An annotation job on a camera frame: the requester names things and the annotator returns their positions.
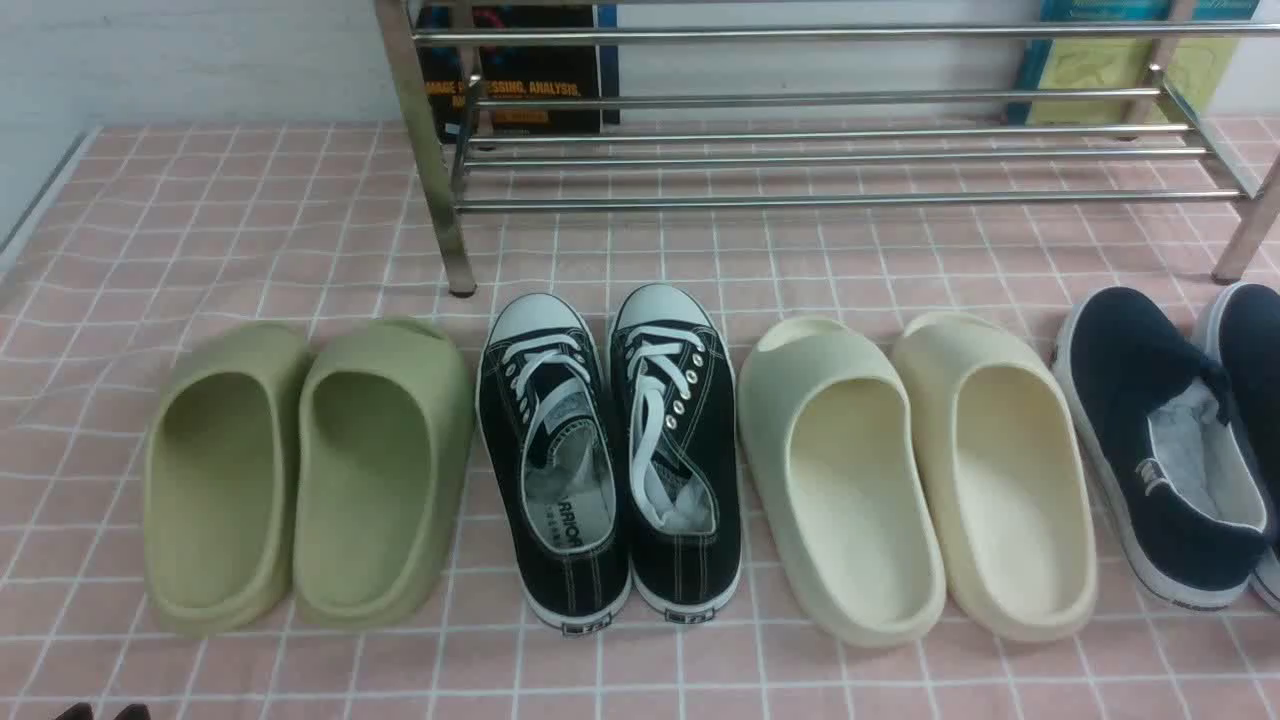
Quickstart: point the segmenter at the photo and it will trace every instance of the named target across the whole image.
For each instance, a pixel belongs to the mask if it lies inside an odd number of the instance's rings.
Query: white rubber sole
[[[636,591],[640,597],[644,598],[649,607],[662,614],[662,616],[668,623],[676,623],[678,625],[699,625],[707,623],[716,618],[716,614],[728,605],[730,600],[733,600],[733,593],[737,592],[737,584],[742,580],[742,562],[737,564],[737,573],[733,574],[733,582],[728,584],[724,592],[708,600],[707,602],[700,602],[698,605],[676,605],[662,597],[655,592],[645,587],[644,580],[636,574],[635,566],[631,568],[631,577],[635,580]]]
[[[607,605],[599,612],[580,616],[561,615],[559,612],[548,610],[534,600],[534,596],[529,594],[529,588],[524,587],[522,583],[521,587],[525,591],[525,601],[529,602],[529,609],[534,611],[534,615],[536,615],[539,620],[552,628],[556,628],[566,637],[576,638],[590,635],[591,633],[603,630],[613,624],[613,619],[618,616],[618,612],[622,611],[622,606],[626,605],[627,598],[631,597],[631,574],[627,574],[626,584],[622,585],[622,592],[618,593],[618,597],[613,602]]]
[[[1219,336],[1222,327],[1222,314],[1226,313],[1226,306],[1230,304],[1235,291],[1248,284],[1251,283],[1239,282],[1224,288],[1213,299],[1213,302],[1210,302],[1199,314],[1199,318],[1196,319],[1192,342],[1203,350],[1204,355],[1208,355],[1215,363],[1222,361],[1222,347]],[[1258,593],[1262,602],[1266,602],[1271,610],[1280,612],[1280,557],[1276,557],[1275,548],[1268,550],[1262,556],[1258,568],[1249,577],[1249,585],[1253,587],[1253,592]]]
[[[1129,505],[1124,498],[1124,491],[1120,489],[1120,482],[1111,469],[1111,462],[1102,454],[1102,443],[1098,442],[1097,432],[1084,413],[1080,396],[1075,391],[1075,380],[1071,378],[1071,338],[1075,333],[1075,323],[1080,318],[1080,311],[1088,305],[1092,297],[1091,295],[1088,300],[1071,309],[1071,314],[1062,323],[1053,354],[1053,377],[1062,388],[1066,404],[1071,409],[1075,429],[1080,437],[1080,442],[1084,445],[1085,455],[1091,465],[1093,465],[1097,483],[1102,487],[1103,496],[1106,497],[1105,505],[1111,516],[1111,527],[1115,529],[1116,537],[1120,538],[1120,550],[1138,577],[1139,584],[1156,600],[1187,610],[1221,610],[1240,597],[1248,587],[1248,582],[1225,591],[1202,591],[1185,585],[1156,568],[1138,542],[1138,536],[1133,529],[1133,519],[1129,515]]]
[[[586,320],[582,319],[582,314],[579,313],[576,307],[573,307],[568,302],[564,302],[563,300],[559,300],[559,301],[563,302],[564,306],[568,307],[571,313],[573,313],[573,316],[577,318],[577,322],[582,325],[581,329],[584,332],[586,332],[586,337],[591,342],[591,350],[593,350],[593,352],[595,355],[595,373],[598,375],[600,375],[600,382],[602,383],[605,382],[607,378],[600,373],[600,352],[595,347],[595,340],[591,338],[591,329],[590,329],[590,327],[586,324]],[[493,341],[493,331],[497,327],[498,327],[498,323],[497,323],[497,320],[494,320],[493,327],[489,328],[489,334],[485,336],[484,347],[489,347],[489,343]],[[484,441],[485,452],[488,452],[489,451],[489,438],[485,437],[485,434],[484,434],[484,423],[479,421],[479,418],[480,418],[480,380],[479,379],[476,380],[475,413],[476,413],[476,425],[480,428],[480,439]],[[620,537],[614,542],[622,542],[622,538]],[[584,615],[584,616],[561,615],[559,612],[554,612],[552,610],[548,610],[543,605],[540,605],[536,600],[534,600],[534,596],[530,594],[529,587],[525,585],[525,577],[522,574],[520,577],[520,588],[525,593],[525,601],[529,602],[530,610],[534,611],[534,615],[536,615],[539,620],[541,620],[543,623],[550,625],[552,628],[556,628],[561,633],[563,633],[566,635],[570,635],[570,637],[589,635],[589,634],[595,633],[598,630],[603,630],[604,628],[608,628],[611,624],[613,624],[613,618],[617,616],[617,614],[622,610],[622,606],[626,605],[627,597],[631,596],[631,574],[627,573],[626,584],[622,585],[622,592],[618,593],[618,597],[613,602],[611,602],[607,607],[604,607],[603,610],[600,610],[598,612],[593,612],[591,615]]]
[[[604,384],[609,389],[611,395],[612,395],[612,389],[613,389],[612,388],[612,383],[613,383],[613,370],[612,370],[613,348],[609,346],[609,343],[613,342],[613,333],[614,333],[614,331],[618,329],[618,318],[622,316],[622,313],[621,313],[622,306],[627,304],[627,300],[631,300],[632,295],[635,295],[640,290],[648,287],[649,284],[667,284],[667,283],[646,283],[646,284],[643,284],[643,286],[632,290],[631,292],[627,293],[627,296],[618,305],[618,311],[613,314],[612,319],[609,319],[608,334],[605,334],[605,337],[604,337],[605,346],[604,346],[604,374],[603,374],[603,378],[604,378]],[[694,301],[694,305],[696,305],[698,309],[703,311],[703,315],[707,318],[708,327],[710,327],[713,331],[716,331],[716,337],[719,338],[721,347],[724,348],[724,354],[727,355],[728,354],[728,342],[724,340],[724,333],[722,333],[721,329],[716,327],[714,320],[712,320],[710,313],[707,311],[707,307],[703,307],[703,304],[699,302],[696,297],[694,297],[692,295],[689,295],[687,292],[685,295],[687,295],[689,299]],[[727,361],[728,361],[728,377],[730,377],[730,380],[731,380],[730,384],[733,386],[732,413],[733,413],[733,418],[736,419],[737,418],[737,373],[733,370],[733,359],[732,357],[727,357]],[[735,471],[733,482],[735,482],[735,486],[739,487],[739,489],[741,491],[742,475],[741,475],[741,473],[737,471],[737,464],[736,464],[736,461],[735,461],[733,466],[735,466],[735,470],[733,470]],[[739,528],[739,532],[745,536],[746,534],[746,528],[745,528],[746,516],[745,516],[745,514],[740,514],[740,515],[741,515],[740,520],[742,521],[744,527]],[[739,550],[739,557],[737,557],[737,571],[733,574],[733,582],[730,583],[728,589],[726,589],[721,594],[718,594],[718,596],[708,600],[707,602],[701,602],[699,605],[676,605],[673,602],[663,600],[657,593],[654,593],[653,591],[650,591],[648,587],[645,587],[644,580],[640,579],[640,575],[635,570],[635,565],[631,566],[631,578],[635,580],[636,591],[640,592],[640,597],[644,598],[645,603],[649,607],[654,609],[657,612],[659,612],[668,623],[677,623],[677,624],[681,624],[681,625],[696,625],[696,624],[707,623],[708,620],[716,618],[716,612],[718,612],[721,609],[723,609],[726,605],[728,605],[728,601],[732,600],[733,593],[737,592],[737,584],[742,579],[741,546],[739,546],[739,547],[740,547],[740,550]]]

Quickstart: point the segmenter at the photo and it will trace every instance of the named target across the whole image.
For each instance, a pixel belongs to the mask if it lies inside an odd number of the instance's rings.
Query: white wall
[[[1027,22],[1038,8],[1039,0],[623,5],[620,22]],[[1258,18],[1280,22],[1280,0],[1262,0]],[[1001,87],[1019,55],[1012,42],[631,46],[622,50],[622,88],[641,95]],[[1245,41],[1212,111],[1280,111],[1280,86],[1266,77],[1275,67],[1280,40]],[[893,110],[908,109],[992,108]],[[78,129],[97,123],[397,115],[369,0],[0,1],[0,188],[19,197],[10,202],[19,208],[26,188],[44,179],[45,158],[51,163]],[[36,146],[58,150],[31,151]],[[0,206],[0,228],[8,227],[6,213],[13,214]]]

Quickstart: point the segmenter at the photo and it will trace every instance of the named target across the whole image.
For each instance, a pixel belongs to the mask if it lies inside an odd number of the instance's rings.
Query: off-white slide sandal
[[[884,354],[835,320],[785,320],[746,360],[739,425],[801,607],[856,646],[924,635],[946,583]]]
[[[1071,418],[1025,343],[964,313],[910,323],[892,352],[951,593],[993,633],[1070,635],[1097,596],[1097,555]]]

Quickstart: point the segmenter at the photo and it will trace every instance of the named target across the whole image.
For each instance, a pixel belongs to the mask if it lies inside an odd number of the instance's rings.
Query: shoe
[[[1196,345],[1231,378],[1239,410],[1238,424],[1253,450],[1257,477],[1266,495],[1280,497],[1280,295],[1266,286],[1236,283],[1224,290],[1201,314]],[[1252,584],[1258,596],[1280,611],[1280,553],[1272,544],[1262,553]]]
[[[835,320],[791,318],[756,343],[737,398],[742,450],[805,612],[859,647],[929,632],[946,578],[906,389],[884,354]]]
[[[413,614],[453,539],[475,419],[439,329],[387,318],[332,341],[302,388],[293,584],[316,625]]]
[[[618,309],[608,361],[636,588],[668,621],[705,623],[742,571],[728,352],[698,301],[648,284]]]
[[[631,592],[602,387],[591,333],[562,300],[525,295],[494,320],[476,415],[525,596],[566,635],[608,626]]]
[[[1074,634],[1098,560],[1071,415],[1036,351],[965,313],[929,313],[893,345],[920,477],[956,605],[1015,642]]]
[[[93,706],[87,702],[77,702],[64,710],[56,720],[93,720]],[[151,711],[145,705],[133,703],[118,712],[115,720],[151,720]]]
[[[147,596],[169,630],[207,635],[265,614],[289,589],[298,392],[307,342],[241,325],[173,373],[147,432]]]
[[[1230,605],[1275,532],[1226,370],[1144,295],[1112,287],[1071,311],[1053,374],[1143,587],[1190,610]]]

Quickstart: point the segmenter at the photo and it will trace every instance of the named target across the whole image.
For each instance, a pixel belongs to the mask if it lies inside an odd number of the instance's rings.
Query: yellow book
[[[1258,0],[1199,0],[1197,20],[1247,20]],[[1044,22],[1156,20],[1169,17],[1170,0],[1043,0]],[[1169,78],[1193,108],[1203,110],[1217,90],[1239,44],[1235,38],[1199,37],[1179,42]],[[1149,40],[1034,40],[1018,70],[1020,90],[1121,88],[1143,83]],[[1041,101],[1009,106],[1010,124],[1117,123],[1126,101]],[[1158,110],[1152,119],[1162,118]]]

